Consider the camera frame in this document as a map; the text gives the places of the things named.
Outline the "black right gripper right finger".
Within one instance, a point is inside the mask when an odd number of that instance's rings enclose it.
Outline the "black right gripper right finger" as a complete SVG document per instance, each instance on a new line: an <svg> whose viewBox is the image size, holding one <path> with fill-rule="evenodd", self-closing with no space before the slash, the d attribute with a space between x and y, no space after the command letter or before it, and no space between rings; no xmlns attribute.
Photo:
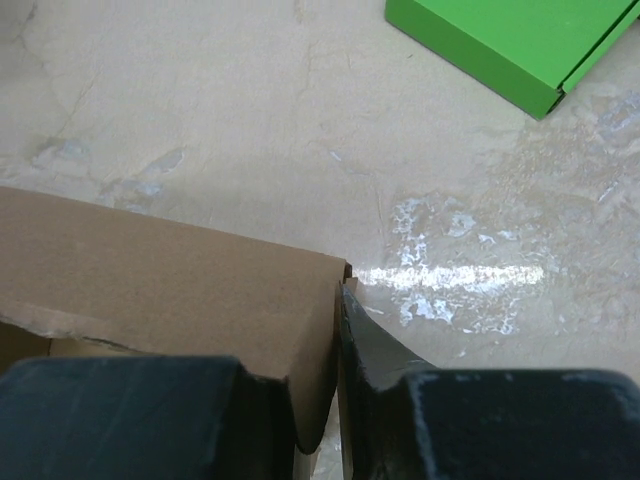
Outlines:
<svg viewBox="0 0 640 480"><path fill-rule="evenodd" d="M639 389L597 369L441 369L349 289L337 324L347 479L635 479Z"/></svg>

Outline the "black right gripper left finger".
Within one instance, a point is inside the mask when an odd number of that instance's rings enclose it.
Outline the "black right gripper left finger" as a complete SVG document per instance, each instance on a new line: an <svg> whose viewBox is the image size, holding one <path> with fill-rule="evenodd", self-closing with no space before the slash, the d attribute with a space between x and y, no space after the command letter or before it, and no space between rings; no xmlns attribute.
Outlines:
<svg viewBox="0 0 640 480"><path fill-rule="evenodd" d="M289 479L276 382L232 357L33 358L1 378L5 479Z"/></svg>

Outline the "brown cardboard box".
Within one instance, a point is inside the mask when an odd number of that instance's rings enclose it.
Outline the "brown cardboard box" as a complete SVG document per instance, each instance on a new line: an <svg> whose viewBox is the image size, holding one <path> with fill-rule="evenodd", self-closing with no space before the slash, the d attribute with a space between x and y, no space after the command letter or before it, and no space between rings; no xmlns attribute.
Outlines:
<svg viewBox="0 0 640 480"><path fill-rule="evenodd" d="M232 357L278 384L312 475L337 381L343 259L1 191L1 378L33 358Z"/></svg>

